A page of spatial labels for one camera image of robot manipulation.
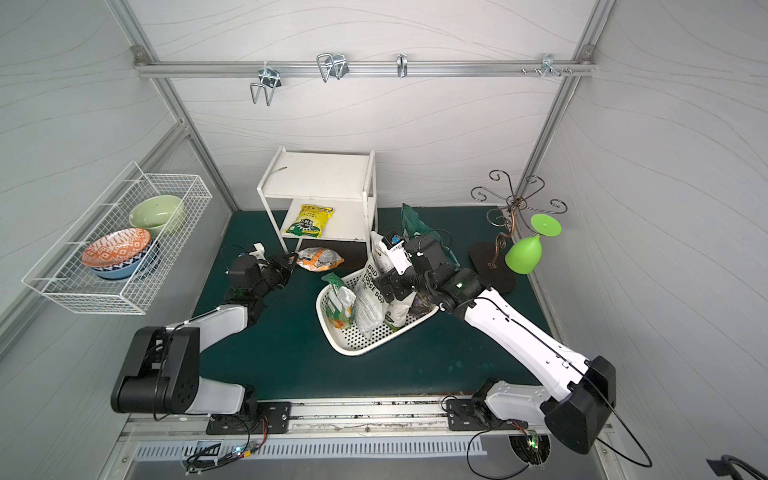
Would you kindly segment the green white-striped fertilizer bag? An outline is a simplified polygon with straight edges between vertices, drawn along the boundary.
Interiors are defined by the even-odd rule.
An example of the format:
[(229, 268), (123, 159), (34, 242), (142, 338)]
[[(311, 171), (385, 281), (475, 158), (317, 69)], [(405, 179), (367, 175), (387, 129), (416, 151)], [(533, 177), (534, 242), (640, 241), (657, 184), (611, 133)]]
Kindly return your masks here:
[(356, 301), (354, 292), (335, 273), (328, 273), (321, 279), (329, 285), (326, 303), (323, 307), (325, 318), (336, 329), (342, 330), (350, 327), (354, 319)]

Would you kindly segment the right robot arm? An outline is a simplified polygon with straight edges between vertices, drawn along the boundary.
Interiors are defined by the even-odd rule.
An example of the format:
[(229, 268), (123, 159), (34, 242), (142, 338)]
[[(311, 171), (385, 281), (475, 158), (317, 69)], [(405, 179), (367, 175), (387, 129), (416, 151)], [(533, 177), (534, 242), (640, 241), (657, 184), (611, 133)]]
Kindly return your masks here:
[(440, 243), (423, 235), (373, 248), (376, 288), (387, 301), (412, 293), (481, 331), (538, 379), (541, 394), (522, 394), (497, 380), (478, 401), (500, 420), (540, 420), (564, 446), (588, 453), (616, 405), (616, 369), (602, 356), (587, 359), (559, 343), (513, 308), (475, 271), (458, 268)]

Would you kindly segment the orange white small bag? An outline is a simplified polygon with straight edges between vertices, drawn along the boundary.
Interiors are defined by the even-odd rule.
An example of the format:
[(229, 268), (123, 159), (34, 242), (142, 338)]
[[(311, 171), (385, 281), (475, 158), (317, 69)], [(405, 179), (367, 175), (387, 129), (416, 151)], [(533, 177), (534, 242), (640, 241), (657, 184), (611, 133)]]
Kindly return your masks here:
[(333, 270), (343, 263), (338, 252), (326, 247), (308, 247), (297, 253), (297, 265), (310, 272)]

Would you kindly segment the white perforated plastic basket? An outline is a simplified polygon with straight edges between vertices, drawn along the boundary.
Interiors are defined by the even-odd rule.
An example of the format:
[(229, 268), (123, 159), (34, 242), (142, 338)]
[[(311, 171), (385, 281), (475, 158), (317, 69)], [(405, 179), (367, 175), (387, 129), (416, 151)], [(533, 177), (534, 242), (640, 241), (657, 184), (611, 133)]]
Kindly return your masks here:
[[(353, 292), (358, 277), (362, 274), (362, 269), (344, 277), (340, 277), (345, 285)], [(435, 306), (423, 301), (419, 294), (416, 293), (416, 298), (409, 310), (403, 328), (392, 330), (384, 322), (382, 326), (374, 331), (371, 339), (366, 339), (357, 328), (354, 319), (350, 327), (340, 330), (334, 328), (325, 318), (323, 307), (326, 303), (328, 291), (329, 285), (326, 283), (316, 299), (316, 312), (320, 325), (331, 347), (338, 353), (346, 356), (361, 356), (366, 354), (424, 323), (438, 312), (438, 309)]]

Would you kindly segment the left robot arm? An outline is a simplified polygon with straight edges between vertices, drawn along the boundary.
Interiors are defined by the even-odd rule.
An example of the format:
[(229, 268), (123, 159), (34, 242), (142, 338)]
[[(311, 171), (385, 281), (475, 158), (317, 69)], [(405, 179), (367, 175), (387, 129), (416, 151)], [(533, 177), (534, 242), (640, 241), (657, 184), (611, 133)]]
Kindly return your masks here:
[(201, 375), (202, 353), (256, 325), (265, 298), (284, 288), (298, 255), (251, 254), (237, 257), (227, 276), (225, 303), (214, 310), (173, 325), (139, 329), (128, 348), (111, 393), (113, 411), (170, 415), (259, 417), (253, 389)]

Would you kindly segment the dark green fertilizer bag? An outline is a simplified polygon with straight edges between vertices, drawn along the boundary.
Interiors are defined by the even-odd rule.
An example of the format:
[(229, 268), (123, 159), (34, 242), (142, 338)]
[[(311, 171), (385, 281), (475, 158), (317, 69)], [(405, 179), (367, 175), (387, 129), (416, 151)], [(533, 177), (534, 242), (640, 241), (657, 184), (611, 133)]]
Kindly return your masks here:
[(401, 225), (413, 287), (430, 304), (452, 314), (458, 301), (446, 292), (445, 284), (458, 272), (460, 263), (451, 249), (451, 234), (429, 227), (408, 204), (401, 207)]

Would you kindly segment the black white soil bag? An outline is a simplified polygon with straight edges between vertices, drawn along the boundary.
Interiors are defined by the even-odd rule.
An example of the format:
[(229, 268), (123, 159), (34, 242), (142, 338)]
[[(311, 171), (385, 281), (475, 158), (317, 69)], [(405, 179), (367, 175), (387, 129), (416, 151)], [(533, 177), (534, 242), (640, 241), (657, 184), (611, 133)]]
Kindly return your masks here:
[(388, 304), (385, 301), (375, 280), (380, 272), (375, 263), (370, 260), (362, 269), (354, 287), (356, 296), (354, 304), (354, 321), (359, 331), (366, 339), (373, 337), (374, 331), (384, 324)]

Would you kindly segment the white green fertilizer bag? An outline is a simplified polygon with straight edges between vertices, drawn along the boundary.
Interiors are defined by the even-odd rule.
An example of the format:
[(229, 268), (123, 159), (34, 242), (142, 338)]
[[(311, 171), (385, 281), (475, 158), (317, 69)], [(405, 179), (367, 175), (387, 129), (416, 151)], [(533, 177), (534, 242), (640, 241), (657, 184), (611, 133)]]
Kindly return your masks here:
[[(385, 241), (385, 237), (375, 231), (371, 232), (370, 240), (373, 260), (380, 273), (379, 280), (383, 280), (391, 271), (394, 271), (395, 277), (399, 277), (411, 266), (402, 242), (394, 247), (390, 247)], [(387, 301), (385, 324), (392, 330), (403, 328), (409, 310), (416, 298), (416, 293), (411, 287), (407, 287), (407, 296), (400, 300), (395, 296), (394, 292), (386, 293), (384, 286), (379, 286), (378, 289)]]

